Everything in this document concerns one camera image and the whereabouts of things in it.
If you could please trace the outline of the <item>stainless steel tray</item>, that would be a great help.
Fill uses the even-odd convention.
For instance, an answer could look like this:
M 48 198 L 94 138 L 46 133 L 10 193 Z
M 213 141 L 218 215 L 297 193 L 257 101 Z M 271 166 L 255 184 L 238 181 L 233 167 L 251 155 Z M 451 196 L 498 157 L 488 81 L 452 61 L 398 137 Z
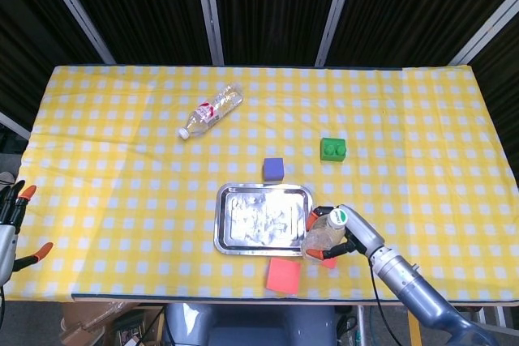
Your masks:
M 222 254 L 300 257 L 312 204 L 303 186 L 225 184 L 217 193 L 214 245 Z

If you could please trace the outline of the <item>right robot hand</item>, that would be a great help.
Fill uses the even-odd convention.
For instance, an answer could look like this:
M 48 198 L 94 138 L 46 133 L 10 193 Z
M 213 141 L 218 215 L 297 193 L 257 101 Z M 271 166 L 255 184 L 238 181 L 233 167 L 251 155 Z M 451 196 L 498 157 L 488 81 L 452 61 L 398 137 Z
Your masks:
M 341 244 L 331 249 L 331 258 L 355 251 L 370 258 L 376 250 L 384 246 L 384 239 L 353 208 L 344 204 L 335 207 L 345 211 L 348 221 L 346 222 L 345 236 Z

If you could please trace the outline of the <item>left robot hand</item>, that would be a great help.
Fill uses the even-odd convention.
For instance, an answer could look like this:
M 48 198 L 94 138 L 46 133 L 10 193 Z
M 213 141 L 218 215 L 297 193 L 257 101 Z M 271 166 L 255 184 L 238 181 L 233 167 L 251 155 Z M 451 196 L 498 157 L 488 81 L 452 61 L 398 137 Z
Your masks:
M 46 242 L 37 252 L 16 258 L 19 233 L 36 186 L 24 189 L 25 181 L 20 180 L 0 190 L 0 288 L 11 278 L 13 272 L 37 264 L 53 249 L 52 242 Z

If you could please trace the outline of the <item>clear bottle green-white cap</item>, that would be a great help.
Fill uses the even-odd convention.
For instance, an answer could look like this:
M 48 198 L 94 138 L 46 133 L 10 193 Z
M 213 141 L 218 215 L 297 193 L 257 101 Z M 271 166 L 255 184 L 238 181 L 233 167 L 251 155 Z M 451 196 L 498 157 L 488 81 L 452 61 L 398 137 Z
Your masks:
M 341 244 L 348 216 L 339 207 L 314 208 L 306 221 L 306 235 L 301 244 L 302 256 L 313 261 L 332 257 L 331 249 Z

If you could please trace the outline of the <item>green building brick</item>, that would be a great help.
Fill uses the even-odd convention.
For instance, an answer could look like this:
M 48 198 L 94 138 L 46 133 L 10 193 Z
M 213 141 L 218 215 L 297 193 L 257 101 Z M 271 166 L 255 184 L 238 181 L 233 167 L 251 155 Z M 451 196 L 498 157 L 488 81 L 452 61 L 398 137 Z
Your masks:
M 322 161 L 342 162 L 346 158 L 347 146 L 344 139 L 322 138 L 320 140 L 320 159 Z

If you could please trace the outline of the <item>brown cardboard box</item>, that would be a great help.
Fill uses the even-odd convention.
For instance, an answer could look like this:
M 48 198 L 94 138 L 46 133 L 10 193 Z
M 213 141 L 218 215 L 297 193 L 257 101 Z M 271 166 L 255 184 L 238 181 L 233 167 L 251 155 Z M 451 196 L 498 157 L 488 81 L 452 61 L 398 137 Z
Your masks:
M 93 346 L 115 319 L 134 309 L 127 301 L 75 301 L 62 303 L 63 346 Z

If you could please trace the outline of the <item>grey robot torso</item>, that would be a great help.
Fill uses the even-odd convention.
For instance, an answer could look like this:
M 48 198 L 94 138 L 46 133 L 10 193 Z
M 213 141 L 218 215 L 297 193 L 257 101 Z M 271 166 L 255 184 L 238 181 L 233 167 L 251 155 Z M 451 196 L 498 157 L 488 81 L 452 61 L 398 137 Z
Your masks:
M 337 346 L 330 305 L 171 303 L 168 346 Z

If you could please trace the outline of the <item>yellow checked tablecloth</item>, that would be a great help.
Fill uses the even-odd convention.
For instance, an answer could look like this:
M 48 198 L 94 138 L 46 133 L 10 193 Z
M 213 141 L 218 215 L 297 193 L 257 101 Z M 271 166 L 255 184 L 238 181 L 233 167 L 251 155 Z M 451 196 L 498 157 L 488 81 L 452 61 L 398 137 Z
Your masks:
M 228 84 L 243 102 L 181 139 Z M 320 159 L 344 139 L 342 162 Z M 319 70 L 60 66 L 19 175 L 37 190 L 13 300 L 251 298 L 268 260 L 213 243 L 217 191 L 267 157 L 318 205 L 346 204 L 451 301 L 519 301 L 519 189 L 470 67 Z

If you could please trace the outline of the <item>clear bottle red label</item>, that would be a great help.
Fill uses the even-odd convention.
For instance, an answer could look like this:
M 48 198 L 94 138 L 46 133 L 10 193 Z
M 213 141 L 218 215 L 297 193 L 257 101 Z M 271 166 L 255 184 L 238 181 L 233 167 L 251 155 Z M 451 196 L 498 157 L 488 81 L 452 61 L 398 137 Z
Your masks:
M 181 139 L 187 140 L 205 134 L 242 102 L 241 85 L 228 84 L 191 112 L 186 125 L 178 129 L 178 135 Z

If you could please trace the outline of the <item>purple foam cube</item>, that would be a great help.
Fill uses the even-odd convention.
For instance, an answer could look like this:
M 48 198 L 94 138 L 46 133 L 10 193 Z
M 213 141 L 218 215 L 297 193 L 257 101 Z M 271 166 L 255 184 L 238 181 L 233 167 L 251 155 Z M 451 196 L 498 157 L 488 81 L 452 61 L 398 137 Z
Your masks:
M 264 159 L 263 179 L 266 182 L 281 182 L 285 176 L 284 162 L 280 157 Z

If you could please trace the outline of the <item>white partition post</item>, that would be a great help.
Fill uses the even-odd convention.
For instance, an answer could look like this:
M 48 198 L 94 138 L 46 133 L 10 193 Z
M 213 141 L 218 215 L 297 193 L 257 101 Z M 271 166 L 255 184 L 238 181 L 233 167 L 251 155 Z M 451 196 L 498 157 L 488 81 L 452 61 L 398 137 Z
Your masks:
M 92 47 L 96 50 L 104 64 L 115 65 L 116 60 L 110 52 L 105 40 L 98 32 L 96 26 L 84 9 L 80 0 L 62 0 L 72 14 L 76 23 L 79 25 L 85 36 L 88 38 Z
M 17 135 L 22 137 L 23 139 L 29 140 L 31 137 L 31 132 L 27 129 L 25 129 L 23 126 L 21 126 L 16 121 L 9 118 L 4 113 L 0 112 L 0 123 L 4 125 L 5 127 L 9 128 L 13 132 L 15 132 Z
M 326 24 L 324 25 L 324 31 L 321 38 L 320 47 L 316 55 L 315 67 L 321 68 L 325 66 L 325 63 L 328 58 L 328 53 L 331 48 L 333 38 L 335 36 L 335 32 L 337 30 L 337 25 L 339 23 L 341 13 L 345 5 L 345 1 L 346 0 L 331 1 L 328 18 L 326 20 Z
M 519 0 L 503 0 L 448 65 L 468 65 L 517 14 L 519 14 Z
M 200 0 L 204 16 L 208 46 L 214 66 L 224 66 L 225 59 L 221 41 L 217 0 Z

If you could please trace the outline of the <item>large orange foam cube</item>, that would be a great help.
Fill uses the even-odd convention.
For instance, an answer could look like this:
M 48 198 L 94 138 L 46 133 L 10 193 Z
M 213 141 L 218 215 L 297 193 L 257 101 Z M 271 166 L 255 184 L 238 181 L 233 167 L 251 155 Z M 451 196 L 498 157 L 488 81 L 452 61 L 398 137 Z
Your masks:
M 271 258 L 268 266 L 266 289 L 296 295 L 299 290 L 301 263 L 283 259 Z

